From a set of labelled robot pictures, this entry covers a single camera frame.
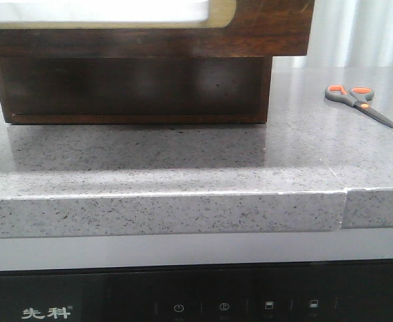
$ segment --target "appliance control panel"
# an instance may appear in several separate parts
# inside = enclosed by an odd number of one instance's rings
[[[393,321],[393,260],[0,272],[17,321]]]

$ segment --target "wooden box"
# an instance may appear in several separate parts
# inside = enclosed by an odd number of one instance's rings
[[[0,24],[5,121],[266,122],[272,57],[306,54],[313,2],[212,1],[226,26]]]

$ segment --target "quartz countertop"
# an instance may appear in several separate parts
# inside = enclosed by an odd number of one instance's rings
[[[0,237],[393,227],[393,129],[326,100],[335,83],[393,120],[393,68],[278,69],[263,125],[7,125],[0,107]]]

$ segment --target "gray countertop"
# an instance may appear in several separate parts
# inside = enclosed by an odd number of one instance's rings
[[[7,125],[0,237],[393,227],[393,129],[327,101],[393,68],[284,69],[266,125]]]

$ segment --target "scissors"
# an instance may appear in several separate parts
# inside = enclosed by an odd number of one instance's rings
[[[325,89],[325,96],[328,100],[344,103],[354,107],[358,111],[372,117],[381,124],[387,125],[393,129],[393,122],[387,117],[370,107],[368,101],[374,97],[374,91],[367,87],[353,87],[346,91],[343,85],[331,85]]]

